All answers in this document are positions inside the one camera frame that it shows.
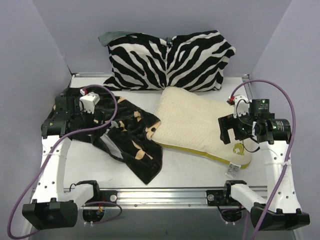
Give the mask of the black floral pillowcase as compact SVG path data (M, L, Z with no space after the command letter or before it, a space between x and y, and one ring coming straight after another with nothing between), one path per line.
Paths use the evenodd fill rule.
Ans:
M71 130L75 132L72 138L106 152L126 164L144 184L149 184L163 165L162 147L151 139L160 119L102 88L91 90L100 97L95 111L104 112L105 123L84 125L84 112L79 109L72 118Z

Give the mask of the cream yellow-edged pillow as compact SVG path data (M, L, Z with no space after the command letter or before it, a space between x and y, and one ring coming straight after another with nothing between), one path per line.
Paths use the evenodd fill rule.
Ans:
M226 102L205 98L183 88L167 87L155 108L154 115L160 124L151 139L163 147L245 169L252 160L245 150L251 147L250 141L235 140L232 130L229 131L229 144L220 139L218 119L233 113L234 108Z

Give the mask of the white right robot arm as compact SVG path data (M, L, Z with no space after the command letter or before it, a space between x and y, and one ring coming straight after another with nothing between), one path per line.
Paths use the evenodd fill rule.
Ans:
M249 100L239 95L227 103L234 112L218 119L220 139L230 144L229 130L233 130L235 140L257 143L265 166L267 198L260 197L243 180L231 180L225 184L222 200L228 205L241 204L259 231L291 231L309 225L310 215L302 211L294 186L289 121L275 118L269 99Z

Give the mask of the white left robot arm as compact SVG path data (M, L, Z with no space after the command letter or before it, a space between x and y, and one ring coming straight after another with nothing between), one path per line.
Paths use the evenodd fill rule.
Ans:
M80 97L61 94L41 126L42 172L31 203L22 207L22 215L37 230L71 228L77 222L80 207L85 203L95 206L101 201L95 180L80 181L69 192L64 189L67 154L72 143L67 134L96 125L94 112L99 100L94 92Z

